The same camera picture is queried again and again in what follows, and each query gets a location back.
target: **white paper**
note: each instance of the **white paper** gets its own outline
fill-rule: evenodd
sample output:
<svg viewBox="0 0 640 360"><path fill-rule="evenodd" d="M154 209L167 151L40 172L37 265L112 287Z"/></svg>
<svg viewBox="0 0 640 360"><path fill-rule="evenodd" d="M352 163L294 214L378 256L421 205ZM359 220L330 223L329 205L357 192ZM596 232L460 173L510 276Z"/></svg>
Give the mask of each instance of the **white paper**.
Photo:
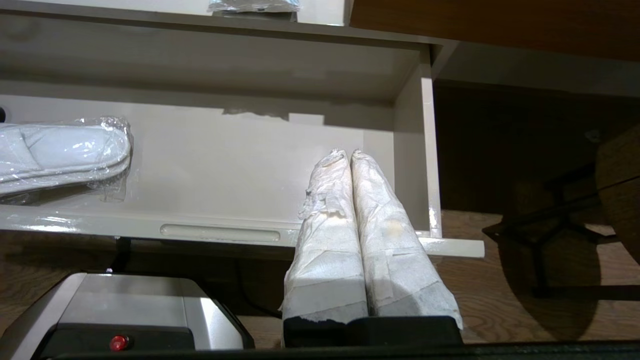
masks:
<svg viewBox="0 0 640 360"><path fill-rule="evenodd" d="M333 150L314 168L296 255L285 276L282 318L348 323L368 316L349 158Z"/></svg>
<svg viewBox="0 0 640 360"><path fill-rule="evenodd" d="M372 315L448 315L462 329L456 299L433 267L376 161L355 151L351 169Z"/></svg>

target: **wrapped object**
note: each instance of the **wrapped object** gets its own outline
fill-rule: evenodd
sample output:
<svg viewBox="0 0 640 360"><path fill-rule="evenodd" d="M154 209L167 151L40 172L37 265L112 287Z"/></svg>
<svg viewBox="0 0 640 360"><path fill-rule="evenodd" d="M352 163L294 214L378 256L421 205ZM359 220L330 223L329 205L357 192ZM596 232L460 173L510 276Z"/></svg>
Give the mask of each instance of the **wrapped object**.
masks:
<svg viewBox="0 0 640 360"><path fill-rule="evenodd" d="M456 299L433 267L376 161L355 151L351 169L372 315L447 315L462 329Z"/></svg>
<svg viewBox="0 0 640 360"><path fill-rule="evenodd" d="M300 10L298 0L210 0L210 12L286 13Z"/></svg>
<svg viewBox="0 0 640 360"><path fill-rule="evenodd" d="M314 168L300 218L282 319L348 323L368 316L351 169L343 150L333 150Z"/></svg>
<svg viewBox="0 0 640 360"><path fill-rule="evenodd" d="M124 188L131 144L118 117L0 124L0 196L81 183L114 195Z"/></svg>

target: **white slipper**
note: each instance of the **white slipper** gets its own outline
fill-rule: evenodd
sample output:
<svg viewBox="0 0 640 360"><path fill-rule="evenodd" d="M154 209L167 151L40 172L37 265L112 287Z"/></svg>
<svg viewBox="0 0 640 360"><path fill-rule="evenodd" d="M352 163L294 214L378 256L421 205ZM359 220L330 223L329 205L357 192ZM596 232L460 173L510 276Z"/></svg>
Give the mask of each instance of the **white slipper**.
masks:
<svg viewBox="0 0 640 360"><path fill-rule="evenodd" d="M108 179L130 151L115 128L0 124L0 195Z"/></svg>

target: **drawer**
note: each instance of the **drawer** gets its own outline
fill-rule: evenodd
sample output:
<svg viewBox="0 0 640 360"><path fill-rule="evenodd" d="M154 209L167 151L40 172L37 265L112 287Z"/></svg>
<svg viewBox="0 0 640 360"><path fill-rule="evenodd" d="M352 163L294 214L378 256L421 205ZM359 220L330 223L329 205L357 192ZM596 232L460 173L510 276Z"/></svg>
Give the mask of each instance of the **drawer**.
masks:
<svg viewBox="0 0 640 360"><path fill-rule="evenodd" d="M7 122L116 115L134 137L126 198L47 191L0 228L293 247L315 163L374 156L432 254L442 240L429 48L335 44L0 15Z"/></svg>

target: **wooden surface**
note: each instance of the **wooden surface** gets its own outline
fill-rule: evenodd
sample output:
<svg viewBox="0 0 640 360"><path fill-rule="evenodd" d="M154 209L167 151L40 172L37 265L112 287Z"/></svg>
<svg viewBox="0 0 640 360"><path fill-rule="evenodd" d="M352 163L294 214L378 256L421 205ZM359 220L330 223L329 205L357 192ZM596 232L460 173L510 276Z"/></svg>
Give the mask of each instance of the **wooden surface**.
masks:
<svg viewBox="0 0 640 360"><path fill-rule="evenodd" d="M351 13L356 28L632 61L639 22L634 0L354 0Z"/></svg>
<svg viewBox="0 0 640 360"><path fill-rule="evenodd" d="M640 263L640 124L600 146L596 185L618 239Z"/></svg>

